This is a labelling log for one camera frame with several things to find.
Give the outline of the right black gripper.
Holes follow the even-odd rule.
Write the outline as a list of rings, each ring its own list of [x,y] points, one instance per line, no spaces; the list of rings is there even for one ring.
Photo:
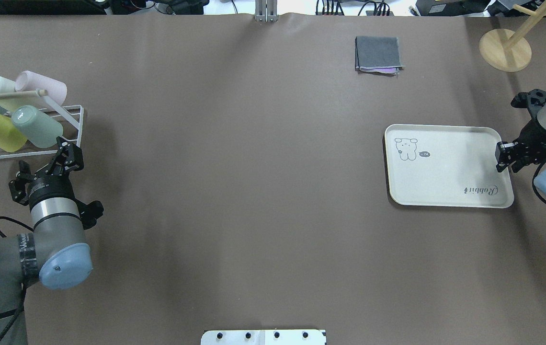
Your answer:
[[[514,142],[500,141],[495,148],[496,170],[502,173],[510,165],[517,173],[525,166],[541,164],[546,159],[546,129],[535,121],[527,123]]]

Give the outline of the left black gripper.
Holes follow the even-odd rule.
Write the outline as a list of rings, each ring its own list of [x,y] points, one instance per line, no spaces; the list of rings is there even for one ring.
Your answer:
[[[57,137],[57,152],[53,163],[48,164],[34,174],[30,164],[18,161],[19,170],[9,182],[11,199],[23,206],[36,206],[51,198],[67,198],[76,201],[69,179],[71,171],[83,170],[82,149],[74,143]]]

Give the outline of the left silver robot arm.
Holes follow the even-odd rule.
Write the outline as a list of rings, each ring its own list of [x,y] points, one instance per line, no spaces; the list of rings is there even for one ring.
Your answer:
[[[83,169],[81,148],[61,136],[57,146],[36,172],[19,161],[9,183],[12,200],[29,207],[33,225],[27,233],[0,238],[0,344],[28,343],[24,302],[30,286],[73,288],[93,269],[85,230],[96,225],[104,208],[100,201],[85,204],[75,197],[69,175]]]

